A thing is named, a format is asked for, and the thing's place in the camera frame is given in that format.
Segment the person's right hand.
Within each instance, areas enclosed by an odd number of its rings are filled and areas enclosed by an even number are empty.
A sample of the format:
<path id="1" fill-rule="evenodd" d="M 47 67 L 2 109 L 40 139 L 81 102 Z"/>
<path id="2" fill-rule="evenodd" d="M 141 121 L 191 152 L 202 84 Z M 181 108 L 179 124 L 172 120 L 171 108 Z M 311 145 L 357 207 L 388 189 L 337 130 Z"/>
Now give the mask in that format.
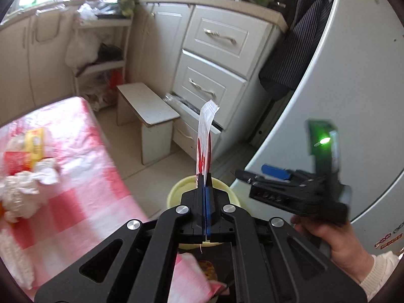
<path id="1" fill-rule="evenodd" d="M 374 258 L 364 249 L 350 222 L 338 226 L 297 215 L 290 222 L 302 235 L 313 235 L 328 243 L 332 261 L 356 283 L 360 284 L 372 270 Z"/>

